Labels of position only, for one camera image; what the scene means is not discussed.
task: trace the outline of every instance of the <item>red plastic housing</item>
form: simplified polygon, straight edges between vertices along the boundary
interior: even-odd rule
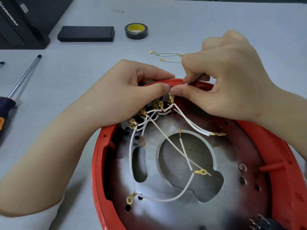
[[[183,84],[182,79],[163,81],[171,87]],[[195,82],[194,86],[211,90],[213,85]],[[246,121],[237,121],[259,150],[266,165],[272,187],[272,218],[289,230],[307,230],[307,190],[297,161],[288,144],[263,127]],[[117,126],[101,129],[92,161],[92,190],[99,221],[104,230],[126,230],[117,216],[113,203],[103,190],[103,169],[107,148],[115,149],[112,142]]]

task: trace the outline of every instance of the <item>white table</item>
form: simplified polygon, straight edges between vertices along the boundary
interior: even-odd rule
[[[204,38],[228,29],[243,33],[279,87],[307,98],[307,5],[173,0],[74,0],[50,34],[45,50],[0,50],[0,95],[6,96],[38,54],[42,59],[17,99],[18,109],[0,147],[0,178],[40,131],[122,58],[153,64],[184,77],[180,64],[160,62],[151,50],[200,50]],[[126,38],[141,22],[149,36]],[[61,43],[63,25],[114,26],[114,42]],[[52,230],[101,229],[91,192],[96,132],[86,145]]]

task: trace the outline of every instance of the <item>person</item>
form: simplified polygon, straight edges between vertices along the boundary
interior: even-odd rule
[[[207,92],[177,85],[172,94],[186,97],[211,115],[255,122],[307,159],[307,100],[270,80],[256,50],[242,34],[229,30],[223,37],[205,39],[201,51],[182,57],[182,65],[184,82],[205,73],[203,81],[212,77],[216,83]],[[57,116],[1,179],[2,229],[48,229],[93,133],[130,118],[169,91],[164,83],[141,84],[174,77],[135,61],[121,60],[112,67]]]

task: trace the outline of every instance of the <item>electrical tape roll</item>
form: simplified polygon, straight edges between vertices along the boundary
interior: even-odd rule
[[[142,23],[130,23],[125,26],[125,34],[130,39],[143,39],[148,36],[148,27]]]

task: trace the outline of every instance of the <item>fingernail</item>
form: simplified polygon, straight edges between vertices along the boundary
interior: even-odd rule
[[[164,92],[168,92],[169,91],[169,85],[164,83],[163,86],[164,86]]]
[[[181,90],[180,90],[180,89],[173,88],[173,89],[171,89],[171,94],[180,96]]]

